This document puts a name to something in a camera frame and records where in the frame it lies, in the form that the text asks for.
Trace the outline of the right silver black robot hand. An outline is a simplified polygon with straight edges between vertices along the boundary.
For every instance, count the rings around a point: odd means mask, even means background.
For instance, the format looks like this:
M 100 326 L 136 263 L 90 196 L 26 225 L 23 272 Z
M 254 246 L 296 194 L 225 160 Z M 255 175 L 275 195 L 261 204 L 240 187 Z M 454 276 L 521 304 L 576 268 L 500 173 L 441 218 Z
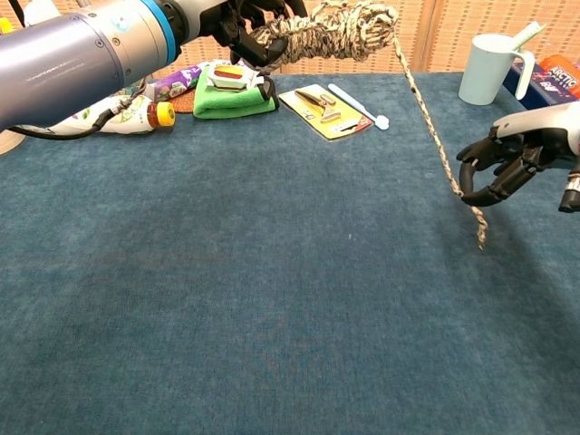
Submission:
M 579 102 L 521 111 L 497 119 L 487 137 L 463 149 L 462 201 L 490 207 L 546 169 L 568 172 L 558 210 L 579 210 Z

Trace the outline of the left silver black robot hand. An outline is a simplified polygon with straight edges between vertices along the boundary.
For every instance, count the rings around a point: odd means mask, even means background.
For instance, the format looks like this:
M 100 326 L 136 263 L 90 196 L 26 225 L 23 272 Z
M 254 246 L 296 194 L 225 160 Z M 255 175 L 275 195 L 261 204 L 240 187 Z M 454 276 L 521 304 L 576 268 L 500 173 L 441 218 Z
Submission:
M 187 0 L 178 1 L 177 5 L 186 24 L 186 43 L 211 36 L 219 45 L 230 49 L 233 63 L 243 60 L 252 67 L 272 65 L 282 56 L 288 41 L 284 36 L 278 37 L 265 47 L 247 33 L 248 24 L 253 28 L 264 26 L 266 12 L 276 18 L 307 16 L 305 4 L 295 0 Z

